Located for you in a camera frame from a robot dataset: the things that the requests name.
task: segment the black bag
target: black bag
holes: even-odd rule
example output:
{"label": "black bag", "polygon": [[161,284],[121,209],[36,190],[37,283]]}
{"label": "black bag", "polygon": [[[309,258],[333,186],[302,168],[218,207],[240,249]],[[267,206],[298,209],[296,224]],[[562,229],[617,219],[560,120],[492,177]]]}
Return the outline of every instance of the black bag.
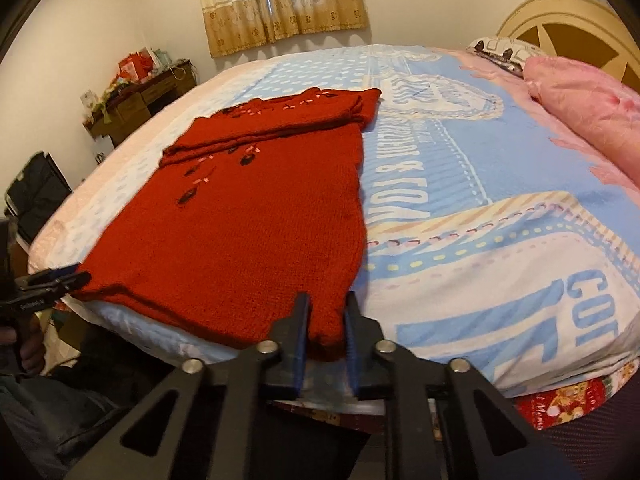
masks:
{"label": "black bag", "polygon": [[71,188],[51,156],[38,152],[9,186],[4,200],[9,214],[18,219],[18,233],[31,244],[70,194]]}

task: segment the pink pillow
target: pink pillow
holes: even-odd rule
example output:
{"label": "pink pillow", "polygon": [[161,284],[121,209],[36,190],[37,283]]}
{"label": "pink pillow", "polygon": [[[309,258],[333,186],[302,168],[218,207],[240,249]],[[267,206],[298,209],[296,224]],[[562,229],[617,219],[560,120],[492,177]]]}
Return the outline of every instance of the pink pillow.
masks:
{"label": "pink pillow", "polygon": [[640,186],[640,95],[589,64],[532,57],[529,94]]}

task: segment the mattress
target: mattress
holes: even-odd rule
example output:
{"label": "mattress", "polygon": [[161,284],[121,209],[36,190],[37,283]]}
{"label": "mattress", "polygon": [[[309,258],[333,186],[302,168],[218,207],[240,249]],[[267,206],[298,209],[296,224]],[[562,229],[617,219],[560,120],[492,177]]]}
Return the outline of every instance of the mattress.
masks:
{"label": "mattress", "polygon": [[[637,369],[640,192],[521,80],[466,52],[373,45],[223,73],[98,167],[34,242],[31,270],[84,259],[194,118],[310,86],[383,91],[363,133],[368,249],[353,289],[386,337],[423,358],[466,356],[510,397]],[[122,306],[65,301],[173,364],[237,352]],[[345,374],[309,363],[302,404],[381,414]]]}

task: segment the person's hand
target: person's hand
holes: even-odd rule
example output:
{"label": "person's hand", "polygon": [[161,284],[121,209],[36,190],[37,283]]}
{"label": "person's hand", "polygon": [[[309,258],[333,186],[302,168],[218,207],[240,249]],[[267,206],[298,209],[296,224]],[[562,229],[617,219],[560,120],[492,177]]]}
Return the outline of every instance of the person's hand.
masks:
{"label": "person's hand", "polygon": [[[30,337],[22,343],[20,347],[20,357],[22,367],[30,375],[39,374],[44,368],[44,334],[40,329],[40,321],[37,316],[33,316],[29,323]],[[0,346],[12,345],[16,342],[15,330],[8,326],[0,326]]]}

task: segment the pillow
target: pillow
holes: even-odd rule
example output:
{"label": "pillow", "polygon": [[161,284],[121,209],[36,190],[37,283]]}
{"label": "pillow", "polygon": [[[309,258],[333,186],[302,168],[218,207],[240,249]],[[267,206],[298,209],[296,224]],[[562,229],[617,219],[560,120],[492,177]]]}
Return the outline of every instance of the pillow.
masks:
{"label": "pillow", "polygon": [[529,94],[640,186],[640,95],[599,68],[565,57],[524,67]]}
{"label": "pillow", "polygon": [[479,38],[472,42],[468,50],[488,59],[497,66],[522,77],[522,69],[527,59],[546,56],[540,47],[513,38]]}

